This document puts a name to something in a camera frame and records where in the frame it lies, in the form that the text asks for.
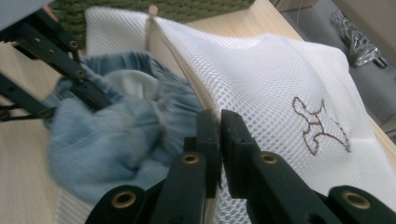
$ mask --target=light blue jeans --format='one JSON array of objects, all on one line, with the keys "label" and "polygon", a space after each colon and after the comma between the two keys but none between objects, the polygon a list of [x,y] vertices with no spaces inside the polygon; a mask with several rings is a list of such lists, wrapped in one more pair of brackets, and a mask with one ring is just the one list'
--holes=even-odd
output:
[{"label": "light blue jeans", "polygon": [[[166,178],[184,138],[195,136],[202,110],[191,85],[147,52],[82,59],[87,76],[113,105],[91,112],[62,79],[44,102],[57,106],[50,130],[48,165],[55,181],[87,203],[97,203],[120,185],[149,189]],[[160,81],[158,98],[131,99],[103,76],[138,70]]]}]

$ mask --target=embroidered logo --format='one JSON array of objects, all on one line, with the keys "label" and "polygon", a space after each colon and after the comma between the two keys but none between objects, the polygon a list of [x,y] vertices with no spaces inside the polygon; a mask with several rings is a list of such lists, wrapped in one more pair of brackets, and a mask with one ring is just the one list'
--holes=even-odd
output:
[{"label": "embroidered logo", "polygon": [[321,101],[320,109],[314,112],[308,111],[305,103],[299,97],[293,99],[292,106],[294,111],[308,123],[307,129],[303,131],[303,137],[312,155],[315,156],[318,153],[320,137],[334,139],[339,142],[347,152],[350,152],[347,135],[340,124],[333,120],[328,114],[324,100]]}]

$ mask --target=wooden table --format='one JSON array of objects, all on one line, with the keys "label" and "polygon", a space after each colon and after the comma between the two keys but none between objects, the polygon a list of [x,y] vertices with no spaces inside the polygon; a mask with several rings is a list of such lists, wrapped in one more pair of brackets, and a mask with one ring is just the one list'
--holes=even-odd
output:
[{"label": "wooden table", "polygon": [[[273,33],[300,39],[267,0],[257,0],[246,10],[190,22],[189,26],[217,35]],[[40,99],[59,77],[42,62],[32,62],[6,44],[0,44],[0,69]],[[375,136],[396,167],[396,146],[373,125]],[[51,223],[58,188],[46,169],[48,133],[42,122],[1,123],[0,133],[0,223]]]}]

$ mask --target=white mesh laundry bag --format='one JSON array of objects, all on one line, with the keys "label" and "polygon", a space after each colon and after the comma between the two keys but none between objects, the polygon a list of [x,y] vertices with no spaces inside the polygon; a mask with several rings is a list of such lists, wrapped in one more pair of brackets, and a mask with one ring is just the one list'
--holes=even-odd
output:
[{"label": "white mesh laundry bag", "polygon": [[[88,52],[142,49],[147,17],[89,10]],[[282,156],[311,189],[327,195],[332,187],[350,185],[396,210],[396,176],[341,51],[274,35],[210,35],[161,18],[155,24],[162,43],[150,45],[164,44],[172,51],[202,104],[218,118],[221,109],[239,113],[261,150]],[[230,198],[224,174],[222,183],[208,221],[249,223],[245,202]],[[89,210],[63,192],[56,222],[82,223]]]}]

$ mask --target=green fabric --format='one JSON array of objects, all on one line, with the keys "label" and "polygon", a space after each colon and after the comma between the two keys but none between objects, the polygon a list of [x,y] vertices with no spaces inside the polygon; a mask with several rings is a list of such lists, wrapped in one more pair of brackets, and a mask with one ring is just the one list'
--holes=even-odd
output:
[{"label": "green fabric", "polygon": [[196,21],[251,6],[254,0],[57,0],[50,6],[60,24],[78,42],[85,42],[84,10],[92,6],[116,7],[148,12],[149,5],[156,5],[158,15],[178,22]]}]

